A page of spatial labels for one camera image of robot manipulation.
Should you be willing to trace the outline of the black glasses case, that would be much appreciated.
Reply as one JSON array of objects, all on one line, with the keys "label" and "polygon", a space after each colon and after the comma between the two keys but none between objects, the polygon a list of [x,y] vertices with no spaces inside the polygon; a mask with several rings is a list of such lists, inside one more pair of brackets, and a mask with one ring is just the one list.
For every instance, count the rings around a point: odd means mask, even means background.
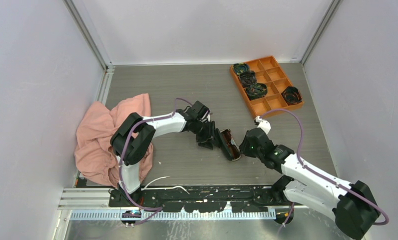
[{"label": "black glasses case", "polygon": [[226,159],[229,160],[229,161],[232,161],[231,153],[230,153],[230,150],[228,149],[227,142],[226,142],[226,139],[225,139],[225,130],[226,129],[220,131],[220,134],[221,134],[221,147],[220,147],[220,149],[223,151],[223,154],[226,157]]}]

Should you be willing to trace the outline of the brown tortoise sunglasses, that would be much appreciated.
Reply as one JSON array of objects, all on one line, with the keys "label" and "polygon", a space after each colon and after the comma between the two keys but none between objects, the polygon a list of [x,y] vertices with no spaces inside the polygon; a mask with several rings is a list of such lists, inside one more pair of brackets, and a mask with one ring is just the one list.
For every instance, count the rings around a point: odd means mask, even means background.
[{"label": "brown tortoise sunglasses", "polygon": [[236,145],[236,143],[231,135],[230,129],[225,130],[225,139],[227,142],[228,149],[230,150],[230,153],[231,153],[232,161],[237,161],[241,157],[241,155],[240,155],[239,148]]}]

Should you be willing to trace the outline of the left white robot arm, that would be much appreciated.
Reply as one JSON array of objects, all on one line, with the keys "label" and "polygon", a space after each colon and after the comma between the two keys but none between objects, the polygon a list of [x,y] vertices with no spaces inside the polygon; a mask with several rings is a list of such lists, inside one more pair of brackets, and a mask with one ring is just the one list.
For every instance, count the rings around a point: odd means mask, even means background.
[{"label": "left white robot arm", "polygon": [[140,201],[140,161],[154,138],[171,133],[191,132],[199,146],[213,149],[222,144],[221,132],[209,118],[210,110],[201,102],[159,116],[131,113],[115,132],[110,144],[118,161],[121,200],[128,207]]}]

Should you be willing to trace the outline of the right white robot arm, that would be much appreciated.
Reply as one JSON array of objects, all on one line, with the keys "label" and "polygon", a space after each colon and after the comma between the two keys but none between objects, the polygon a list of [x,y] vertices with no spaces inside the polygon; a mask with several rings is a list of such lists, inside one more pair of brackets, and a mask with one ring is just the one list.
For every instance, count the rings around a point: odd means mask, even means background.
[{"label": "right white robot arm", "polygon": [[276,204],[307,206],[333,220],[354,240],[362,239],[381,215],[366,183],[351,183],[315,167],[292,149],[273,144],[259,127],[246,132],[240,152],[282,174],[273,185],[272,199]]}]

